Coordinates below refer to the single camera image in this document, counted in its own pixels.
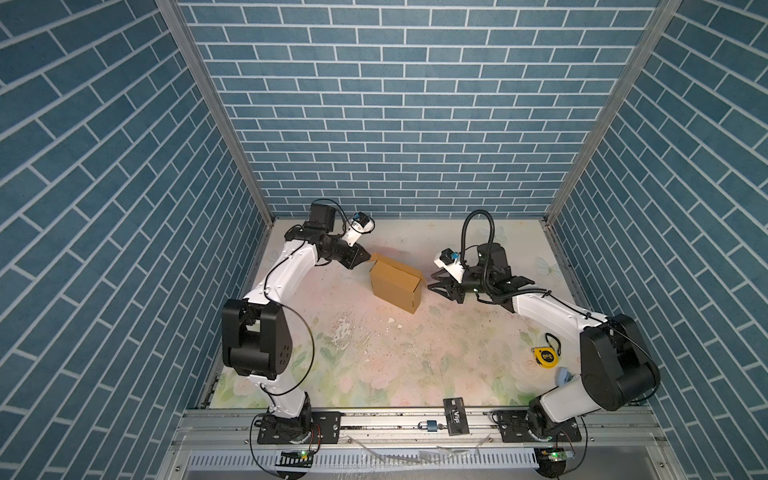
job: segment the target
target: brown box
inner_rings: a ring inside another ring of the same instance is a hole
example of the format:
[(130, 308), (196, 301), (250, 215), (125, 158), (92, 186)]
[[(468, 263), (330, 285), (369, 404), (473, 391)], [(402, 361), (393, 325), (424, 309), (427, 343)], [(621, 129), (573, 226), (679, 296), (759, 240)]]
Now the brown box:
[(422, 302), (422, 286), (426, 279), (419, 269), (374, 253), (370, 262), (373, 294), (382, 300), (414, 313)]

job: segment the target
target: metal corner post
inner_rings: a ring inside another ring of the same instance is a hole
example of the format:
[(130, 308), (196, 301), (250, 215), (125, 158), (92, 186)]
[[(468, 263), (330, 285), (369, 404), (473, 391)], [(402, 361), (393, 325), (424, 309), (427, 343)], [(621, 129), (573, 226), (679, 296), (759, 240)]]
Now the metal corner post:
[(160, 14), (163, 15), (163, 20), (168, 25), (171, 37), (176, 41), (176, 45), (184, 57), (187, 67), (190, 69), (200, 94), (203, 95), (203, 100), (208, 105), (210, 114), (214, 118), (214, 122), (216, 122), (224, 143), (227, 144), (227, 148), (232, 154), (237, 170), (240, 171), (240, 175), (243, 177), (248, 191), (251, 197), (253, 197), (253, 201), (256, 202), (256, 206), (264, 217), (266, 225), (272, 227), (274, 217), (270, 211), (270, 206), (259, 188), (256, 177), (253, 175), (253, 169), (248, 162), (248, 157), (243, 150), (243, 145), (235, 134), (230, 117), (221, 103), (214, 82), (208, 74), (202, 56), (200, 56), (200, 51), (197, 50), (197, 44), (192, 36), (189, 25), (187, 25), (187, 21), (184, 19), (184, 13), (181, 11), (178, 0), (156, 0), (156, 3), (160, 9)]
[(608, 128), (614, 121), (616, 114), (619, 112), (619, 108), (624, 103), (624, 100), (629, 95), (632, 89), (632, 85), (640, 76), (643, 71), (650, 54), (653, 53), (654, 48), (661, 40), (661, 35), (667, 26), (672, 21), (677, 8), (680, 6), (682, 0), (659, 0), (659, 5), (651, 14), (648, 25), (643, 32), (643, 36), (637, 43), (637, 47), (632, 50), (632, 53), (627, 59), (627, 64), (624, 70), (621, 72), (613, 91), (608, 96), (608, 100), (605, 102), (605, 106), (600, 110), (597, 119), (594, 121), (592, 130), (587, 134), (584, 139), (584, 143), (581, 145), (576, 158), (574, 159), (573, 166), (565, 175), (563, 183), (560, 189), (555, 194), (552, 203), (547, 208), (545, 214), (545, 221), (547, 225), (552, 225), (554, 220), (558, 217), (563, 210), (568, 196), (576, 187), (578, 179), (581, 174), (587, 169), (589, 162), (592, 159), (592, 155), (598, 149), (598, 145), (603, 141), (605, 134), (608, 132)]

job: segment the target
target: floral tabletop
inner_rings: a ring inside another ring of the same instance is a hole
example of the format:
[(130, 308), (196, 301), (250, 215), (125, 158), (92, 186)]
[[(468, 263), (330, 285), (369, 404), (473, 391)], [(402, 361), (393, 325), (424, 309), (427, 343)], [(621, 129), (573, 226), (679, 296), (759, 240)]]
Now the floral tabletop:
[[(257, 279), (269, 271), (293, 220), (278, 220)], [(380, 220), (360, 243), (419, 268), (427, 279), (432, 260), (445, 248), (459, 250), (462, 220)], [(467, 244), (487, 240), (487, 224), (473, 220)], [(571, 301), (565, 281), (536, 220), (498, 220), (495, 241), (507, 251), (512, 272)], [(470, 265), (477, 260), (467, 254)], [(426, 289), (416, 313), (407, 313), (371, 293), (364, 263), (346, 270), (334, 262), (312, 269), (286, 304), (312, 326), (316, 357), (303, 388), (313, 406), (325, 408), (441, 406), (447, 397), (466, 405), (519, 406), (554, 387), (554, 369), (536, 364), (531, 348), (546, 346), (545, 331), (532, 320), (467, 295), (459, 305)], [(286, 311), (293, 335), (289, 366), (300, 379), (311, 345), (301, 321)], [(558, 366), (578, 372), (578, 346), (564, 343)], [(224, 368), (211, 408), (263, 408), (266, 396), (246, 377)]]

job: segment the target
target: blue brick wall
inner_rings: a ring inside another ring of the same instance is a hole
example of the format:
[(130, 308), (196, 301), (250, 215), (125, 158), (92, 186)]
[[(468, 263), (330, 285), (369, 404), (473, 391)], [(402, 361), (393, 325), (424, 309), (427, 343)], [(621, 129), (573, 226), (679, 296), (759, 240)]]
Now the blue brick wall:
[(277, 215), (540, 217), (657, 0), (183, 0)]
[(0, 478), (143, 478), (264, 231), (153, 0), (0, 2)]
[(555, 230), (591, 306), (640, 320), (691, 478), (765, 478), (768, 2), (684, 0)]

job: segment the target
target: yellow tape measure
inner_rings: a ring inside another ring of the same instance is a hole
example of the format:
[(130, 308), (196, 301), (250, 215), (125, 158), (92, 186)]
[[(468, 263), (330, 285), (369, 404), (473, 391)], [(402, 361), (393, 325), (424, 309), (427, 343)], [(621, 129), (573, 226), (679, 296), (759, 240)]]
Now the yellow tape measure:
[[(560, 339), (551, 333), (545, 333), (544, 338), (547, 340), (549, 346), (539, 346), (533, 350), (533, 356), (536, 358), (536, 363), (543, 366), (546, 369), (550, 369), (558, 364), (558, 357), (560, 356)], [(549, 342), (552, 338), (558, 343), (558, 348), (555, 349)]]

